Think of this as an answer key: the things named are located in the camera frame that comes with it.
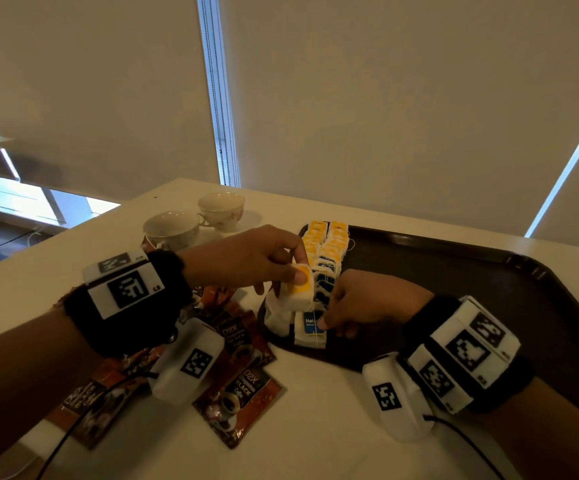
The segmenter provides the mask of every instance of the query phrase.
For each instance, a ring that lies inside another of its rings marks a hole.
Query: tray
[[[342,269],[392,274],[437,294],[471,295],[511,329],[536,374],[579,408],[579,303],[542,263],[509,251],[415,235],[350,226],[355,241]],[[390,322],[363,328],[356,339],[327,332],[323,350],[294,345],[258,321],[272,344],[360,372],[363,364],[403,345],[399,326]]]

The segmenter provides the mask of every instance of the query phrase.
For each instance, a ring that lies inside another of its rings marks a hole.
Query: qr code
[[[502,338],[506,334],[504,330],[484,313],[479,313],[469,325],[478,335],[487,340],[487,343],[495,348],[501,345]]]
[[[130,263],[132,260],[130,259],[130,255],[127,253],[119,254],[118,256],[114,256],[113,258],[106,259],[105,261],[101,261],[98,264],[98,271],[101,274],[105,274],[110,272],[113,269],[116,269],[121,266],[125,266],[126,264]]]
[[[199,379],[211,361],[212,356],[210,354],[202,350],[194,349],[181,367],[181,372],[185,372],[185,374]]]
[[[124,308],[150,295],[138,271],[124,274],[109,281],[107,287],[119,308]]]
[[[433,360],[426,363],[418,373],[438,397],[443,397],[454,389],[454,382],[445,375],[445,372]]]
[[[463,330],[445,348],[470,372],[491,354],[470,332]]]
[[[391,382],[372,386],[371,389],[374,391],[381,411],[390,411],[401,407]]]

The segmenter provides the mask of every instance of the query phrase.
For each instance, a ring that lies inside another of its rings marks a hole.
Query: teacup
[[[246,198],[234,192],[216,192],[199,200],[202,226],[214,227],[221,232],[234,232],[243,217]]]
[[[199,234],[199,215],[192,210],[171,210],[150,217],[143,232],[156,249],[180,251],[190,247]]]

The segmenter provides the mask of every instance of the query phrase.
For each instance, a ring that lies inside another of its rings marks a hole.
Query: white device
[[[428,435],[432,421],[421,388],[396,362],[396,352],[363,365],[363,377],[380,409],[383,427],[396,441],[415,442]]]
[[[176,322],[178,336],[152,367],[152,394],[166,403],[188,403],[225,346],[225,339],[198,318]]]

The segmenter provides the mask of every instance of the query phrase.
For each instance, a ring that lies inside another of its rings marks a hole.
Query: person's right hand
[[[337,328],[352,338],[365,324],[384,319],[405,323],[433,297],[431,291],[396,276],[348,269],[336,280],[327,312],[318,321],[322,330]]]

